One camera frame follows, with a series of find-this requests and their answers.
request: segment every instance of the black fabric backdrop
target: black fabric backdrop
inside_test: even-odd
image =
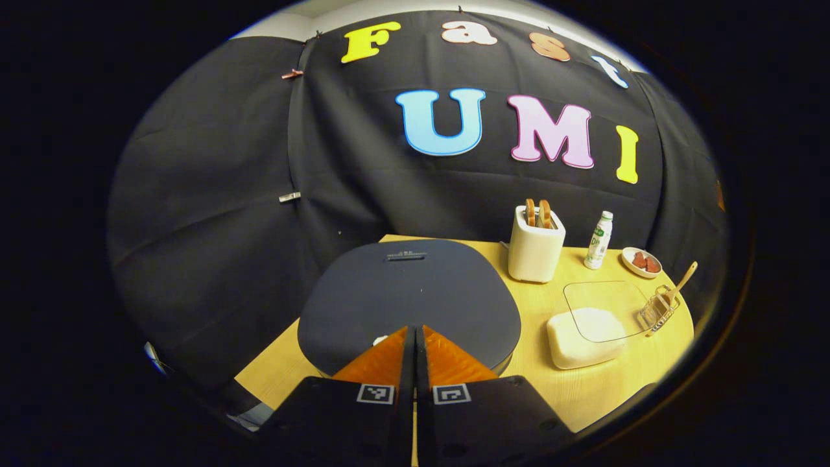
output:
[[[378,55],[340,62],[346,32],[386,21],[402,27]],[[449,21],[483,24],[498,42],[446,42]],[[537,54],[531,32],[558,38],[571,60]],[[506,241],[513,208],[544,198],[568,246],[587,246],[610,210],[610,248],[650,249],[674,280],[697,259],[684,297],[702,311],[718,276],[701,255],[726,235],[703,138],[659,82],[617,64],[623,89],[591,55],[601,56],[544,29],[459,12],[377,17],[304,46],[271,37],[223,44],[171,85],[124,150],[108,239],[126,307],[167,363],[216,387],[299,316],[340,254],[385,234]],[[292,67],[305,74],[282,80]],[[479,144],[448,157],[410,147],[395,96],[437,91],[436,131],[455,135],[460,113],[448,93],[460,87],[486,93]],[[554,120],[568,104],[591,111],[595,166],[514,160],[507,97],[516,94],[537,97]],[[637,184],[616,177],[615,125],[639,136]],[[293,191],[301,198],[279,203]]]

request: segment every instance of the yellow letter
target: yellow letter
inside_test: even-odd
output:
[[[637,137],[637,133],[634,130],[622,125],[617,125],[617,133],[620,135],[620,145],[622,146],[617,178],[630,184],[636,184],[637,142],[640,138]]]
[[[399,22],[390,21],[347,32],[344,37],[349,39],[349,50],[340,61],[348,63],[350,61],[360,60],[361,58],[371,57],[372,55],[378,55],[380,50],[377,47],[372,47],[372,42],[382,46],[389,41],[389,33],[387,30],[397,31],[400,28],[401,24]]]

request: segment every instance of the wall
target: wall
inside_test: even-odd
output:
[[[238,37],[271,36],[286,37],[305,41],[313,37],[317,31],[331,31],[337,27],[382,15],[413,12],[424,10],[457,10],[460,0],[311,0],[296,7],[288,7],[276,12],[262,21],[240,32]],[[327,10],[325,5],[343,4],[337,9],[323,12],[310,17],[297,12],[315,14]],[[548,28],[562,36],[581,42],[608,57],[611,57],[632,71],[647,72],[646,68],[629,56],[625,51],[614,46],[609,41],[590,31],[581,24],[548,9],[547,7],[529,5],[527,2],[518,3],[508,0],[476,0],[475,4],[460,2],[461,8],[468,12],[479,12],[501,17],[508,17],[516,21],[526,22],[538,27]]]

